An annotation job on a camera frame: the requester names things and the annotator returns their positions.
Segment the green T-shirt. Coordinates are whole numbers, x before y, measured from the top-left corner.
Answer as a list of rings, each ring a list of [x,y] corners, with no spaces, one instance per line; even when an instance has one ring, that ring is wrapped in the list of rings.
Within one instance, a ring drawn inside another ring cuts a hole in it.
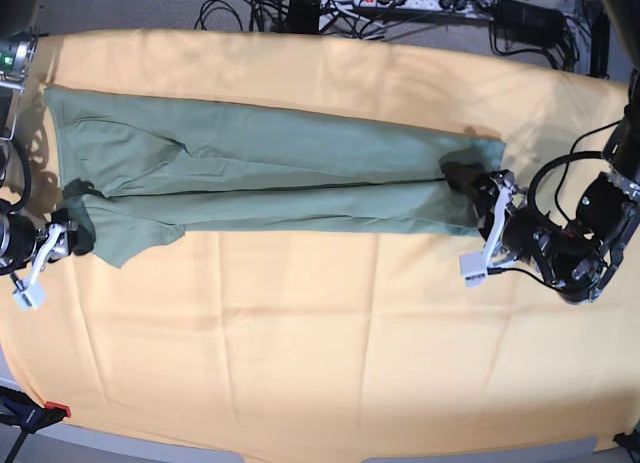
[[[188,232],[474,235],[447,162],[500,168],[495,139],[250,105],[52,87],[62,189],[82,198],[94,253],[121,267]]]

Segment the black power adapter brick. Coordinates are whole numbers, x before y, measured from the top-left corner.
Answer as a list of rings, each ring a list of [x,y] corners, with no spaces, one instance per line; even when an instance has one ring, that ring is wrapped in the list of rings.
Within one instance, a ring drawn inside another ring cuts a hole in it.
[[[495,5],[494,21],[511,30],[552,34],[563,31],[565,19],[556,9],[500,0]]]

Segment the black box far right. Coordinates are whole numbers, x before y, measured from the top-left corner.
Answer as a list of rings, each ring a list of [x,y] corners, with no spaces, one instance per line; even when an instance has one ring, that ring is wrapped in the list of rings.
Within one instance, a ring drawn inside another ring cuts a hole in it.
[[[594,78],[608,79],[610,20],[603,7],[593,10],[591,20],[590,73]]]

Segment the black clamp right corner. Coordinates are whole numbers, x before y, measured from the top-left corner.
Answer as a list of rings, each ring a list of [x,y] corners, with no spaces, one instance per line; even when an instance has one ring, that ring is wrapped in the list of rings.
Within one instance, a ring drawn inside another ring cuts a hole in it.
[[[632,431],[630,434],[616,434],[613,438],[613,442],[632,454],[640,454],[640,435],[636,430]]]

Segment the yellow table cloth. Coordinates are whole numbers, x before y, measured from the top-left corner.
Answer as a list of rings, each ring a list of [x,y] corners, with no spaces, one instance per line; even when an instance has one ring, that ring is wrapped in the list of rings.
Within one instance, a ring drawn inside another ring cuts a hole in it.
[[[521,181],[574,141],[606,142],[623,83],[469,53],[331,37],[192,30],[42,39],[19,134],[31,205],[58,200],[43,89],[220,100],[503,140]],[[250,462],[501,450],[595,437],[639,418],[639,245],[597,301],[507,273],[465,286],[471,238],[193,233],[120,269],[49,266],[43,305],[1,283],[1,347],[71,424],[223,449]]]

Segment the white power strip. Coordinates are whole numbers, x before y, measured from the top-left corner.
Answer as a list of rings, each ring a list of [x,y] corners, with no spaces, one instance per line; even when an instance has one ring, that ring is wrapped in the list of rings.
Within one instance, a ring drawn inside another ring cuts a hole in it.
[[[394,0],[381,2],[378,0],[333,0],[348,9],[375,13],[396,12],[400,14],[444,14],[445,16],[462,16],[471,18],[488,17],[487,12],[480,11],[470,0]]]

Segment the black stand post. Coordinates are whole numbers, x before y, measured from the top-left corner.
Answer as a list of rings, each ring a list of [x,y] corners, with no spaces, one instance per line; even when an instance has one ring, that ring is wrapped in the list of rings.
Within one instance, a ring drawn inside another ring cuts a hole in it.
[[[279,10],[274,31],[277,33],[318,35],[323,0],[287,0],[288,8]]]

